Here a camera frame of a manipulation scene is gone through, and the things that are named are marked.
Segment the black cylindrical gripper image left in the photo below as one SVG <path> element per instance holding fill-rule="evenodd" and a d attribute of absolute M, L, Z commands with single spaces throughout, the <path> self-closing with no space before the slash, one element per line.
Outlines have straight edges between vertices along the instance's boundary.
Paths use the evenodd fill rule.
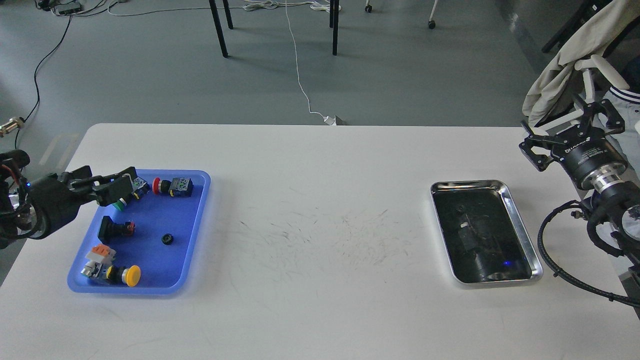
<path fill-rule="evenodd" d="M 29 196 L 37 225 L 30 238 L 44 239 L 73 221 L 81 206 L 80 198 L 86 203 L 96 201 L 101 207 L 125 198 L 134 192 L 137 177 L 134 166 L 106 176 L 93 176 L 90 166 L 84 165 L 30 182 Z"/>

